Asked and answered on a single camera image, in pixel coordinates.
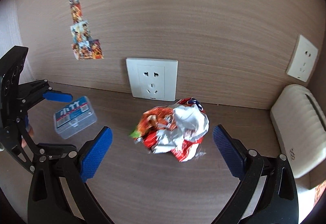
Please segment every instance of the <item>transparent plastic case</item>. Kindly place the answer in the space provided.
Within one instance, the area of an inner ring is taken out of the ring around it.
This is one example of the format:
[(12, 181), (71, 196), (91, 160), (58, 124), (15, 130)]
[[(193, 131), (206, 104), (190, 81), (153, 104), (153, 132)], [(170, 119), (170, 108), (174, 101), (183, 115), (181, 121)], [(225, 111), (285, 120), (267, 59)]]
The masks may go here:
[(53, 115), (54, 129), (67, 139), (97, 121), (94, 109), (87, 96), (82, 96)]

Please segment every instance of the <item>blue gripper pad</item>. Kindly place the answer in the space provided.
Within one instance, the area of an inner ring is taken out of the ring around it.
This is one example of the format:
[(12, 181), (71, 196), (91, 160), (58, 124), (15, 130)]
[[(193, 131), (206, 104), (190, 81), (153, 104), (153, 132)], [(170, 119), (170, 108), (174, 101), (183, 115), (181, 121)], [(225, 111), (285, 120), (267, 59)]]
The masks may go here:
[(91, 148), (83, 155), (83, 159), (80, 161), (80, 177), (84, 183), (95, 175), (107, 150), (111, 146), (112, 138), (111, 129), (104, 127), (94, 139)]
[(66, 94), (59, 91), (48, 91), (43, 94), (43, 97), (49, 101), (58, 101), (66, 103), (70, 103), (72, 101), (71, 94)]
[(216, 126), (213, 130), (213, 139), (231, 174), (242, 181), (245, 176), (244, 159), (233, 145), (232, 138), (219, 126)]

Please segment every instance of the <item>screw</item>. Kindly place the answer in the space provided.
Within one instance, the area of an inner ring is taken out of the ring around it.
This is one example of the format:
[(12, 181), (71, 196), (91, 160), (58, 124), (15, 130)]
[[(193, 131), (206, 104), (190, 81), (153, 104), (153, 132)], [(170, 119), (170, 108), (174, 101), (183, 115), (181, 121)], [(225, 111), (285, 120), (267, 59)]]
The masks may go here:
[(257, 152), (255, 150), (249, 150), (249, 154), (253, 157), (257, 156)]
[(77, 155), (77, 152), (76, 151), (71, 151), (69, 154), (68, 154), (68, 156), (70, 157), (70, 158), (74, 158), (74, 157), (76, 157), (76, 155)]
[(281, 154), (281, 155), (280, 155), (280, 159), (281, 159), (282, 161), (286, 161), (286, 156), (285, 156), (284, 154)]
[(44, 162), (46, 160), (46, 156), (41, 156), (40, 157), (40, 162)]

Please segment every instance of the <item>table surface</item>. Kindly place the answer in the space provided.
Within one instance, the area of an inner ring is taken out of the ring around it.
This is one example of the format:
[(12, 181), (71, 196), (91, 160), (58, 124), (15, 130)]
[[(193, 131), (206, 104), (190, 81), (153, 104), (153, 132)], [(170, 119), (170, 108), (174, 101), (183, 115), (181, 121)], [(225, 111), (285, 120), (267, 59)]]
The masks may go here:
[[(103, 126), (113, 131), (113, 143), (94, 178), (87, 184), (97, 201), (117, 224), (123, 223), (211, 223), (234, 192), (239, 180), (232, 177), (213, 138), (213, 128), (222, 124), (233, 138), (261, 155), (280, 153), (269, 111), (235, 106), (202, 104), (210, 129), (198, 159), (179, 163), (171, 153), (149, 154), (128, 136), (141, 114), (169, 102), (133, 98), (131, 94), (51, 83), (55, 90), (86, 95), (97, 122), (64, 140), (54, 131), (53, 114), (65, 103), (42, 101), (29, 111), (36, 143), (68, 143), (78, 149), (94, 139)], [(17, 213), (27, 221), (27, 200), (32, 175), (6, 152), (0, 152), (0, 186)], [(63, 188), (72, 210), (81, 216), (65, 181)], [(247, 209), (253, 211), (256, 193)]]

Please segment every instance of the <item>outlet cover plate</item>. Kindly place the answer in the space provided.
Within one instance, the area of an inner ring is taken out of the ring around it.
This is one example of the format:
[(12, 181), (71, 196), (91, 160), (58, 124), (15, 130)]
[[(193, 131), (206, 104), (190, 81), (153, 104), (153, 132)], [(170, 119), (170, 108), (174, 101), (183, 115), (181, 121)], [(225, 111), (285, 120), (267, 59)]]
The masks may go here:
[(127, 58), (126, 64), (133, 97), (175, 100), (177, 60)]
[(286, 73), (306, 82), (314, 68), (317, 55), (318, 49), (304, 36), (299, 35)]

